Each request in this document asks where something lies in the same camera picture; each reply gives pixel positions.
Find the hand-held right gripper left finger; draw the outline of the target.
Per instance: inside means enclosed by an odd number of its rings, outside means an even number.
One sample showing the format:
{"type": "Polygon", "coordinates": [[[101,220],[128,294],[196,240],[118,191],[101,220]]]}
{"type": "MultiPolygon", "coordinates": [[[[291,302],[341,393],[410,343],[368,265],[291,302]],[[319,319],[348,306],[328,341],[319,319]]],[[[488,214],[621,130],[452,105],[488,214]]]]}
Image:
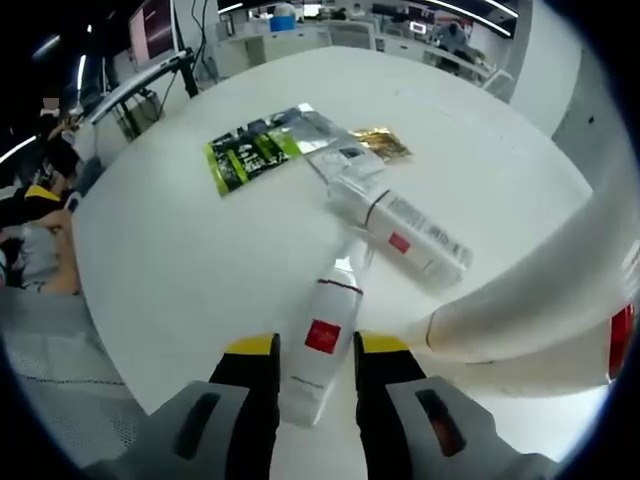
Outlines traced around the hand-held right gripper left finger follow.
{"type": "Polygon", "coordinates": [[[266,479],[280,423],[280,337],[230,344],[208,381],[194,381],[143,423],[89,479],[266,479]]]}

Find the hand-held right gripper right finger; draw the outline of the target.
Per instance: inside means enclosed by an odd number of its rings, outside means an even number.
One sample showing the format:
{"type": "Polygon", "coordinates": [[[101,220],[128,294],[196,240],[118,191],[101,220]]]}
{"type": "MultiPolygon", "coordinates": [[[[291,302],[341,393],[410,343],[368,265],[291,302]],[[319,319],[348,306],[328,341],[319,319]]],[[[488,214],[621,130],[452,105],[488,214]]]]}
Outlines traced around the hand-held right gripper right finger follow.
{"type": "Polygon", "coordinates": [[[545,479],[548,459],[503,440],[493,415],[428,376],[394,336],[353,336],[356,422],[370,479],[545,479]]]}

